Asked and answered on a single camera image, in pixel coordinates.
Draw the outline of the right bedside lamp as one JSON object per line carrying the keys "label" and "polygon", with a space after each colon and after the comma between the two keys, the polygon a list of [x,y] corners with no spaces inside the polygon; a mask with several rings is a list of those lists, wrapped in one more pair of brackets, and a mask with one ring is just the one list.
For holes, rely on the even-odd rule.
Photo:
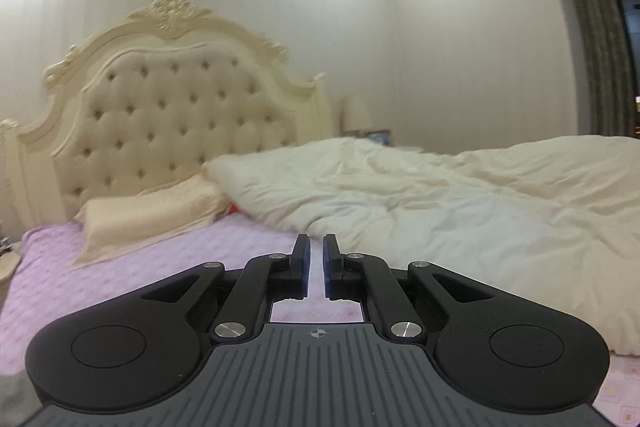
{"label": "right bedside lamp", "polygon": [[344,135],[364,135],[373,129],[373,121],[362,98],[349,95],[343,98],[341,132]]}

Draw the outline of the cream satin pillow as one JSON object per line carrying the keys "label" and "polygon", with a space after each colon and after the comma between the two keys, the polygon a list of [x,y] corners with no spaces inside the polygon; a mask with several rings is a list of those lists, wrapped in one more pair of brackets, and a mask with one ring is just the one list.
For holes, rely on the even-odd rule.
{"label": "cream satin pillow", "polygon": [[74,265],[95,265],[206,228],[229,207],[230,198],[200,174],[139,195],[91,199],[75,217],[84,246]]}

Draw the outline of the cream tufted headboard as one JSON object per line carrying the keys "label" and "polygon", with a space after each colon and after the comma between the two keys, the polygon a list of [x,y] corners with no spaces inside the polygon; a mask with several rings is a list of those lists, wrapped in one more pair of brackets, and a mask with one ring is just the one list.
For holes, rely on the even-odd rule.
{"label": "cream tufted headboard", "polygon": [[288,49],[190,0],[154,0],[72,46],[42,75],[31,124],[1,125],[11,204],[25,229],[90,199],[189,178],[224,154],[329,138],[321,76],[288,77]]}

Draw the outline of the white rumpled duvet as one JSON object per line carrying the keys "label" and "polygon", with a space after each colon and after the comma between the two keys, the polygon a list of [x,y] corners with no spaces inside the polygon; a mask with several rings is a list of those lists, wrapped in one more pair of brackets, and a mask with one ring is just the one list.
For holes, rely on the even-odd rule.
{"label": "white rumpled duvet", "polygon": [[267,227],[334,235],[391,267],[416,260],[579,317],[639,351],[639,143],[561,136],[440,155],[329,139],[207,164]]}

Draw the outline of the purple patterned bed sheet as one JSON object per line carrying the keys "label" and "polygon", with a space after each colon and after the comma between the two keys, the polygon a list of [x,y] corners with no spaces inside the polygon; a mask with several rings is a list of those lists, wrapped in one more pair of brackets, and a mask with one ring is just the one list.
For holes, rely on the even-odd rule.
{"label": "purple patterned bed sheet", "polygon": [[[24,371],[29,341],[43,326],[169,275],[217,260],[226,268],[242,268],[251,257],[291,252],[295,233],[282,233],[242,213],[140,249],[120,258],[77,268],[84,247],[81,225],[51,225],[27,232],[21,263],[14,272],[1,308],[1,375]],[[290,323],[361,322],[360,306],[324,297],[321,244],[311,243],[308,297],[274,305],[271,320]],[[639,426],[639,358],[612,355],[610,371],[596,408],[617,426]]]}

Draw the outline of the grey striped curtain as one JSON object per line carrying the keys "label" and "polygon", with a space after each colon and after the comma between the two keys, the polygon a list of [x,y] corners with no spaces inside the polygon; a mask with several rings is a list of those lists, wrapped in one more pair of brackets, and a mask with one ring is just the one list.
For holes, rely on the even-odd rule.
{"label": "grey striped curtain", "polygon": [[634,136],[636,77],[618,0],[574,0],[586,59],[590,130]]}

